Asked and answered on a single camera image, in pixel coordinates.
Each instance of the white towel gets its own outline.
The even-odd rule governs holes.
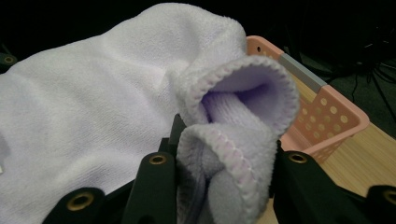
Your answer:
[[[133,180],[176,113],[178,223],[253,223],[298,93],[246,43],[231,18],[163,3],[15,64],[0,75],[0,223],[38,224],[74,189]]]

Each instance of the dark background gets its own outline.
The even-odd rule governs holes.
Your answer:
[[[165,2],[0,1],[0,52],[9,52],[19,61],[44,49],[100,35],[121,21]],[[356,90],[356,82],[352,79],[349,85],[344,85],[346,82],[340,81],[340,78],[372,77],[382,63],[393,66],[392,62],[395,62],[394,0],[174,2],[196,5],[239,21],[247,35],[267,38],[345,94]],[[390,78],[380,88],[390,101],[395,98],[393,93],[389,93],[394,92],[394,85],[388,84],[396,82],[396,76],[392,68],[386,72]],[[365,94],[374,95],[375,101],[364,102],[364,99],[368,99],[364,97],[358,99],[356,104],[365,108],[375,124],[396,136],[396,118],[391,111],[394,106],[385,106],[378,87],[374,84],[372,86],[373,93],[365,91]],[[378,109],[385,113],[378,114],[375,112]]]

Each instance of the table surface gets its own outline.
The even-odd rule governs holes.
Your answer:
[[[300,94],[312,100],[315,93],[295,80]],[[363,197],[374,185],[396,187],[396,140],[370,123],[365,130],[348,138],[320,167],[336,185]],[[270,199],[257,224],[277,223]]]

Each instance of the orange basket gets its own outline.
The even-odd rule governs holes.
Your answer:
[[[314,94],[304,97],[301,85],[300,111],[281,137],[284,150],[302,151],[322,163],[348,138],[370,124],[368,116],[344,95],[261,36],[247,37],[247,53],[277,60],[296,81]]]

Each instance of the basket handle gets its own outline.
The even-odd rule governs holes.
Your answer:
[[[278,60],[280,64],[315,93],[318,93],[321,87],[327,85],[325,81],[291,58],[289,54],[259,35],[249,35],[247,37],[247,53],[265,55]]]

